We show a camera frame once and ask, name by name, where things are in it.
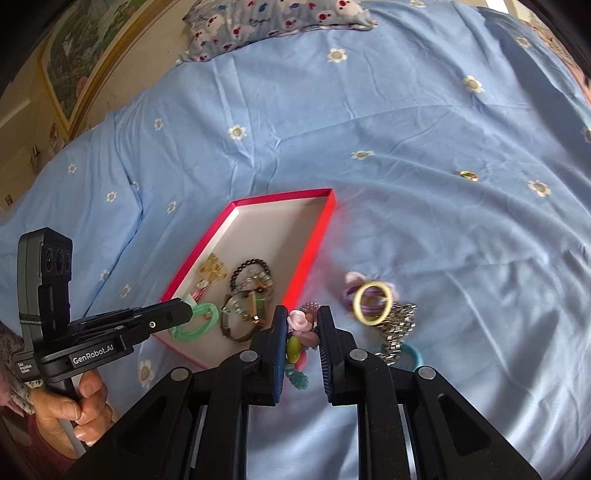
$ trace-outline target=patterned fabric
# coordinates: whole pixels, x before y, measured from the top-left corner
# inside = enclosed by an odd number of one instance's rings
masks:
[[[198,0],[184,20],[193,38],[180,61],[207,61],[269,37],[375,26],[355,0]]]
[[[32,414],[30,389],[12,371],[11,356],[22,347],[22,338],[0,322],[0,406],[19,415]]]

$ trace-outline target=floral pillow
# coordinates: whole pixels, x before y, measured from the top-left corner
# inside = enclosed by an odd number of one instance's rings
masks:
[[[269,37],[376,26],[355,0],[198,0],[184,20],[192,34],[184,61],[207,61]]]

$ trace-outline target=blue quilt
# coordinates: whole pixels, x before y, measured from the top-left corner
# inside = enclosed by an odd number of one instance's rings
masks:
[[[18,330],[18,237],[74,241],[72,314],[159,300],[231,200],[332,187],[338,207],[302,301],[376,350],[343,275],[418,306],[411,341],[545,479],[591,433],[591,115],[542,41],[447,1],[367,2],[373,31],[272,38],[184,63],[40,174],[0,223],[0,319]],[[471,171],[478,181],[458,175]],[[176,365],[155,339],[102,369],[121,412]],[[248,478],[357,478],[354,408],[319,359],[250,417]]]

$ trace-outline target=mint green cord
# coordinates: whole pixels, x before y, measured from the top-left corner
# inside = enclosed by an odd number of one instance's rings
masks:
[[[191,309],[193,310],[194,317],[197,315],[205,315],[210,312],[212,317],[205,325],[193,330],[184,330],[183,325],[169,328],[168,333],[170,336],[179,342],[191,342],[197,340],[199,337],[205,335],[220,318],[220,311],[213,303],[198,303],[191,305]]]

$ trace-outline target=screw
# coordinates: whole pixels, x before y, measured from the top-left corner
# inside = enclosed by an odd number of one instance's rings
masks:
[[[175,368],[170,374],[170,377],[177,382],[182,382],[188,376],[189,370],[187,370],[186,368]]]
[[[362,362],[363,360],[365,360],[368,357],[368,353],[365,350],[361,350],[361,348],[356,348],[356,349],[351,350],[349,352],[349,356],[353,360],[358,360],[358,361]]]
[[[418,375],[425,380],[433,380],[435,378],[435,370],[431,367],[421,367],[418,369]]]
[[[243,362],[254,362],[254,360],[256,360],[257,358],[258,353],[256,353],[254,350],[244,350],[240,354],[240,360],[242,360]]]

